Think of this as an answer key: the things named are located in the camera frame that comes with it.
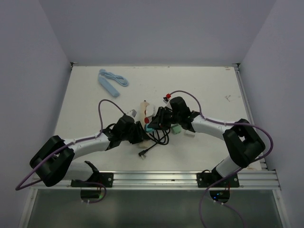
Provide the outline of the cyan plug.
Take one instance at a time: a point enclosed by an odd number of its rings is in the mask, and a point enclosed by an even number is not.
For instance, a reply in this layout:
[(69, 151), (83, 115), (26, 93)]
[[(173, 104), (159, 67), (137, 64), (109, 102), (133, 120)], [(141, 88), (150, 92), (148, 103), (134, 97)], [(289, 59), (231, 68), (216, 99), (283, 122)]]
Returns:
[(144, 130), (145, 130), (146, 133), (152, 133), (152, 132), (155, 131), (155, 129), (150, 128), (150, 127), (148, 126), (148, 124), (145, 124)]

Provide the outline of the green plug adapter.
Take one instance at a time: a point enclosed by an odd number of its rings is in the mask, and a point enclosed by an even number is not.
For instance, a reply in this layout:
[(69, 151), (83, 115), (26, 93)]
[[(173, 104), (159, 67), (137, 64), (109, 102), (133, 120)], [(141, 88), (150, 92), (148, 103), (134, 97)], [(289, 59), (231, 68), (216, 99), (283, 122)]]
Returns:
[(176, 135), (176, 134), (180, 134), (182, 131), (182, 127), (179, 124), (175, 124), (171, 126), (171, 132), (172, 134)]

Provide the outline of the beige red power strip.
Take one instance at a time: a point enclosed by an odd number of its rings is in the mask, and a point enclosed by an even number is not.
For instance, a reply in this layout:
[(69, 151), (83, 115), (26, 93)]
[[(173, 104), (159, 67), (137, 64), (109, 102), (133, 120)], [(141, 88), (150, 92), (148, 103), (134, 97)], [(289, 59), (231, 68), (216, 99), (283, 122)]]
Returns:
[[(143, 102), (141, 102), (140, 104), (140, 123), (142, 125), (143, 128), (143, 132), (146, 133), (146, 125), (149, 124), (152, 120), (152, 118), (150, 116), (146, 115), (146, 109), (150, 104), (144, 100)], [(150, 146), (150, 141), (148, 141), (147, 139), (145, 139), (143, 142), (141, 142), (139, 144), (139, 147), (142, 149), (147, 149)]]

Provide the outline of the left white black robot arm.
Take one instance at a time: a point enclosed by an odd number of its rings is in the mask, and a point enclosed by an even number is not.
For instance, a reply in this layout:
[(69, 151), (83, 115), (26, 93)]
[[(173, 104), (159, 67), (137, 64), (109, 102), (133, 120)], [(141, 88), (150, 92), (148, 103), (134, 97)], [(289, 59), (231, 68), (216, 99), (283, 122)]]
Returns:
[(137, 144), (148, 139), (141, 123), (125, 114), (117, 123), (86, 138), (64, 140), (52, 136), (29, 164), (47, 187), (62, 180), (80, 180), (92, 187), (99, 181), (98, 169), (89, 161), (75, 162), (76, 158), (113, 149), (123, 141)]

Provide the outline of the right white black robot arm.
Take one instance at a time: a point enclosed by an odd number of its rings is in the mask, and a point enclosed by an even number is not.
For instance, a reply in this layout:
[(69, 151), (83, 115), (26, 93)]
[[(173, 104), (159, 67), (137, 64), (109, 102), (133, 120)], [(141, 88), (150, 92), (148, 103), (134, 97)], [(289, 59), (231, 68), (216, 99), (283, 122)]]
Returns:
[(199, 112), (191, 111), (182, 97), (171, 99), (169, 104), (169, 107), (158, 108), (148, 128), (165, 131), (173, 124), (179, 124), (184, 130), (208, 134), (223, 140), (229, 156), (211, 171), (211, 180), (216, 186), (227, 183), (230, 175), (246, 168), (266, 148), (253, 125), (246, 119), (234, 123), (205, 119)]

